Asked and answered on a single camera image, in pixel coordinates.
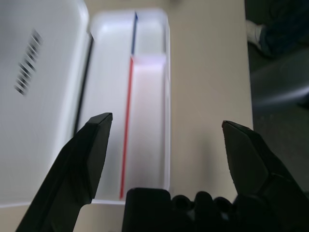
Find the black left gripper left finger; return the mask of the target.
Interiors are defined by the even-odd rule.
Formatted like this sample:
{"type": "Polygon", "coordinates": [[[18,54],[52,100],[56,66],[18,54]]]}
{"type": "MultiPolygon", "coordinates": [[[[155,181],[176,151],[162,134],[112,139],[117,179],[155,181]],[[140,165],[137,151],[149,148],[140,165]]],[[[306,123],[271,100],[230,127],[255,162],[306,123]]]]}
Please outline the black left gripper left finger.
{"type": "Polygon", "coordinates": [[[105,163],[112,113],[90,118],[63,146],[17,227],[18,232],[71,232],[94,199],[105,163]]]}

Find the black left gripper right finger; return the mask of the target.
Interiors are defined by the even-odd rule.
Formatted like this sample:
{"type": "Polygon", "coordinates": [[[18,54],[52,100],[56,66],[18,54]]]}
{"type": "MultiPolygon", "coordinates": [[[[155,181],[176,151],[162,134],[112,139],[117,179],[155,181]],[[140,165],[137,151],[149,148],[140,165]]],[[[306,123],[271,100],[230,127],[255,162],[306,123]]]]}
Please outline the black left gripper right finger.
{"type": "Polygon", "coordinates": [[[228,166],[239,195],[256,197],[284,232],[309,230],[309,198],[260,134],[222,123],[228,166]]]}

